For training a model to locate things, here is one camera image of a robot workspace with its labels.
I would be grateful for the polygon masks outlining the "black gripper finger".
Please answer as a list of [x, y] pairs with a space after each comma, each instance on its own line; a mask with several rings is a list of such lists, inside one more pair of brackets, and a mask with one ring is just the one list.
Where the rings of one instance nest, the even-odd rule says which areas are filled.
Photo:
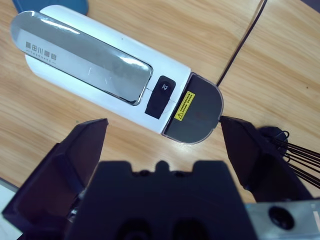
[[100, 160], [108, 120], [76, 125], [35, 168], [2, 214], [11, 223], [64, 220]]
[[313, 199], [279, 151], [252, 123], [222, 116], [220, 124], [227, 155], [237, 178], [257, 202]]

